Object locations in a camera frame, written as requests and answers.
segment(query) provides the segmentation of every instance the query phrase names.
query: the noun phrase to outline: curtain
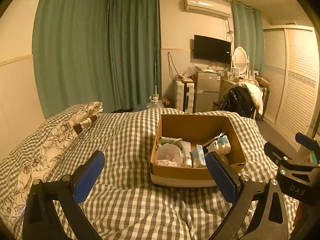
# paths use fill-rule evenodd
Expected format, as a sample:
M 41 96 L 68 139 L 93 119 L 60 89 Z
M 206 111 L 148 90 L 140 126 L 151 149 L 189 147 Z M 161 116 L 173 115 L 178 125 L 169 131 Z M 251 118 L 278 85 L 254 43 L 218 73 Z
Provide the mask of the curtain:
M 242 3 L 232 2 L 232 13 L 235 25 L 235 48 L 244 48 L 250 60 L 250 70 L 253 74 L 257 67 L 259 74 L 264 69 L 264 37 L 262 18 L 259 10 L 246 8 Z
M 159 0 L 109 0 L 107 16 L 116 106 L 144 105 L 153 94 L 155 50 L 161 91 Z
M 145 104 L 159 24 L 159 0 L 40 0 L 32 53 L 45 118 L 93 101 L 107 113 Z

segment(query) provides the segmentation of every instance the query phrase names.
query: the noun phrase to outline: white wall-mounted air conditioner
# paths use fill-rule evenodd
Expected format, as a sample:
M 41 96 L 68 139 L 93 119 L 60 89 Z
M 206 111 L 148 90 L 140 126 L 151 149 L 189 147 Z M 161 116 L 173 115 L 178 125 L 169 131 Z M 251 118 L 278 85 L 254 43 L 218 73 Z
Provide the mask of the white wall-mounted air conditioner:
M 184 8 L 186 11 L 210 14 L 223 19 L 231 16 L 230 6 L 207 0 L 184 0 Z

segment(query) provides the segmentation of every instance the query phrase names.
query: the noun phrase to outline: cardboard box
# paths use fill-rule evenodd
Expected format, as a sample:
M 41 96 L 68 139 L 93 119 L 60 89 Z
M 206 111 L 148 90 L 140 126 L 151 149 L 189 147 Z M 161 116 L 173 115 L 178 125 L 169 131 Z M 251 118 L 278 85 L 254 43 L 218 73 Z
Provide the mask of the cardboard box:
M 168 167 L 155 164 L 156 145 L 161 136 L 182 138 L 191 142 L 191 150 L 196 144 L 203 144 L 219 133 L 225 132 L 231 145 L 227 155 L 230 166 L 237 173 L 244 167 L 246 160 L 238 136 L 227 116 L 162 114 L 153 143 L 150 173 L 155 184 L 171 187 L 213 187 L 216 183 L 207 168 Z

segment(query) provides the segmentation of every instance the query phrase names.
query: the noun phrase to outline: white mirror frame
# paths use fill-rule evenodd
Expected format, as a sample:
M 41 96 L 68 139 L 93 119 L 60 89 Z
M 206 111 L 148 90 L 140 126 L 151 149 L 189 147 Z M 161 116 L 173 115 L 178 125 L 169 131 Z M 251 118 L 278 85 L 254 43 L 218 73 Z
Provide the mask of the white mirror frame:
M 232 67 L 236 67 L 236 51 L 237 50 L 241 51 L 245 56 L 245 67 L 242 71 L 240 71 L 239 69 L 239 74 L 244 74 L 247 71 L 247 67 L 248 67 L 248 57 L 245 50 L 242 47 L 237 47 L 232 55 L 231 70 L 232 70 Z

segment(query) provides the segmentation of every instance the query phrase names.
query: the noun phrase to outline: wardrobe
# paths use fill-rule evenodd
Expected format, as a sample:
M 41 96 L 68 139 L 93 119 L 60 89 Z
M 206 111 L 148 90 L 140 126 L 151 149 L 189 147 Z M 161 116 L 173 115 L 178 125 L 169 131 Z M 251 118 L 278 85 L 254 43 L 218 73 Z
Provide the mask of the wardrobe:
M 312 27 L 265 28 L 265 68 L 270 94 L 264 120 L 297 151 L 297 132 L 307 133 L 319 87 L 319 53 Z

